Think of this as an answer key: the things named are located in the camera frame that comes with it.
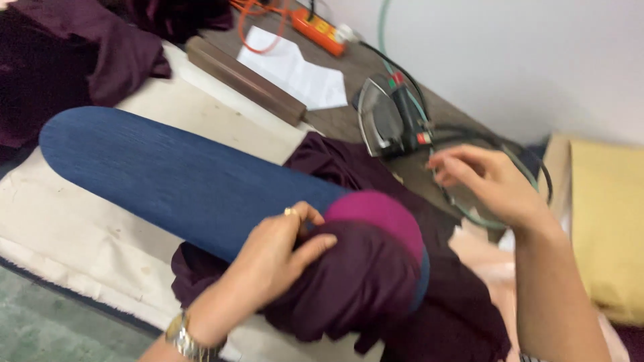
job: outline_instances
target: finger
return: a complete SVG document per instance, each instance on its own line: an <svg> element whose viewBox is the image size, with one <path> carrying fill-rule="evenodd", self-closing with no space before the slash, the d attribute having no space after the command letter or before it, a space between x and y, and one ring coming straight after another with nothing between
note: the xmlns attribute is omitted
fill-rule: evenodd
<svg viewBox="0 0 644 362"><path fill-rule="evenodd" d="M305 242L290 257L289 268L298 278L304 269L316 261L325 251L337 243L337 238L332 234L320 234Z"/></svg>
<svg viewBox="0 0 644 362"><path fill-rule="evenodd" d="M470 164L491 166L494 163L495 155L496 153L494 151L469 144L462 144L436 152L430 157L427 165L429 168L440 167L443 165L446 157L452 157Z"/></svg>
<svg viewBox="0 0 644 362"><path fill-rule="evenodd" d="M324 218L318 210L315 210L306 201L300 201L291 207L300 217L300 222L310 221L313 225L322 225Z"/></svg>
<svg viewBox="0 0 644 362"><path fill-rule="evenodd" d="M475 194L485 193L488 181L481 178L472 167L458 158L446 157L443 162L444 170L450 176L458 180L472 190Z"/></svg>

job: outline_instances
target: ironing board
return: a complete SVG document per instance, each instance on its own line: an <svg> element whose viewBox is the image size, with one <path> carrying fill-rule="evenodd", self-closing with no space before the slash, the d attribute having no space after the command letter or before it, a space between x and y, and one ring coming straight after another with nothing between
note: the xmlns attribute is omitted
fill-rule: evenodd
<svg viewBox="0 0 644 362"><path fill-rule="evenodd" d="M150 79L118 108L283 163L305 132L250 102L190 64L165 43L175 73ZM66 289L134 315L160 329L178 313L169 262L182 241L73 185L47 166L40 149L0 180L0 256ZM234 361L377 361L355 336L302 344L254 316L229 336Z"/></svg>

